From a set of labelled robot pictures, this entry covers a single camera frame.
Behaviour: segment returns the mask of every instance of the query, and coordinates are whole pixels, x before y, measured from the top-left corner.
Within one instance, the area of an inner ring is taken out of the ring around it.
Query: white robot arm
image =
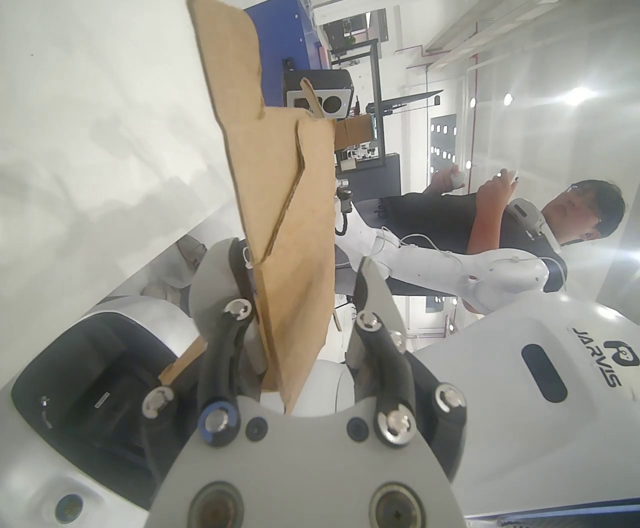
[[[388,230],[369,227],[355,207],[344,212],[340,205],[337,200],[335,244],[356,271],[362,259],[370,257],[383,278],[460,296],[485,315],[523,292],[542,291],[547,282],[545,263],[525,251],[501,248],[459,255],[404,244]]]

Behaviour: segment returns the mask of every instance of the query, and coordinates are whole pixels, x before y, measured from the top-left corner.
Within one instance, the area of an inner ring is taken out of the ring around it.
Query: man's arm
[[[458,168],[458,165],[452,165],[448,169],[437,171],[431,177],[431,183],[424,191],[422,191],[422,194],[440,196],[444,193],[450,193],[454,190],[452,177],[459,173],[460,169]],[[461,189],[464,186],[465,184],[462,184],[458,189]]]
[[[492,180],[480,186],[476,195],[476,218],[471,228],[471,236],[467,245],[467,255],[477,255],[500,247],[500,227],[502,215],[509,203],[517,181],[512,182],[513,175],[506,169],[500,171]],[[477,314],[467,302],[463,301],[467,310]]]

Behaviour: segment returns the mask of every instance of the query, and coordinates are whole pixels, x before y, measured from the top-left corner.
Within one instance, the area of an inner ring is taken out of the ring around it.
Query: cardboard box
[[[349,117],[335,124],[336,150],[344,150],[353,145],[373,141],[373,116],[371,114]]]
[[[264,105],[258,36],[244,11],[212,0],[189,7],[251,248],[263,388],[277,388],[290,413],[333,314],[333,121]]]

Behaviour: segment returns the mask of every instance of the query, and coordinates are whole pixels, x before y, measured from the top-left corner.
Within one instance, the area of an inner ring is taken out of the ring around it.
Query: white controller
[[[462,187],[462,184],[464,183],[466,177],[467,177],[467,173],[463,170],[461,170],[457,174],[451,175],[451,183],[453,184],[454,190]]]

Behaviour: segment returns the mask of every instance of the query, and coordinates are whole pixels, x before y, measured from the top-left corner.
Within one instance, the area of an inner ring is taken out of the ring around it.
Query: label
[[[110,392],[105,392],[102,397],[95,403],[94,407],[99,409],[100,406],[105,402],[105,400],[111,395]]]
[[[570,331],[584,345],[607,386],[621,396],[637,401],[640,397],[640,358],[633,348],[618,339],[597,339],[579,328],[571,327]]]

